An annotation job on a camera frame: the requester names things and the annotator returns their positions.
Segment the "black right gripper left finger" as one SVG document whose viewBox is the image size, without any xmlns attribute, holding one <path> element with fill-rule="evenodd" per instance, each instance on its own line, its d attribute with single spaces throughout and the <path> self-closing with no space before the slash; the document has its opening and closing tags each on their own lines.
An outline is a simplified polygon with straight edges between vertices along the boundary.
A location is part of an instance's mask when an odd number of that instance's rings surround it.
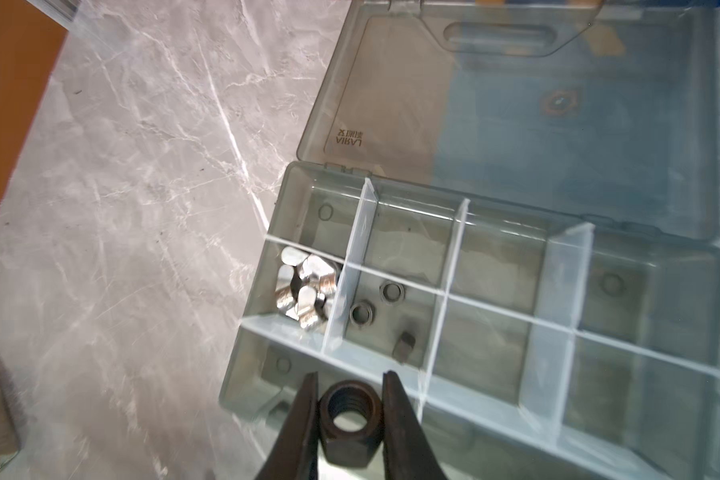
<svg viewBox="0 0 720 480">
<path fill-rule="evenodd" d="M 318 374 L 304 377 L 289 413 L 256 480 L 318 478 Z"/>
</svg>

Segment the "large black hex nut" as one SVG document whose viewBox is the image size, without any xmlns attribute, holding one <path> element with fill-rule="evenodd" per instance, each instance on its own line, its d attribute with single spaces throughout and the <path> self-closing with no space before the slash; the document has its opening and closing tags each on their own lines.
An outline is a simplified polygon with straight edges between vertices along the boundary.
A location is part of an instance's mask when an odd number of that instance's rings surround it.
<svg viewBox="0 0 720 480">
<path fill-rule="evenodd" d="M 319 416 L 326 460 L 339 467 L 366 468 L 383 438 L 382 402 L 375 389 L 357 380 L 338 382 L 320 399 Z"/>
</svg>

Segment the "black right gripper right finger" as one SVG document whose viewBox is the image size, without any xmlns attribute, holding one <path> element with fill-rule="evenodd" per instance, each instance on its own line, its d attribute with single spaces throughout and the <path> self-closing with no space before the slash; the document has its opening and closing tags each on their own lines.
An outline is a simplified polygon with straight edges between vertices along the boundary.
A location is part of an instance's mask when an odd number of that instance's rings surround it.
<svg viewBox="0 0 720 480">
<path fill-rule="evenodd" d="M 382 406 L 385 478 L 446 480 L 395 371 L 383 375 Z"/>
</svg>

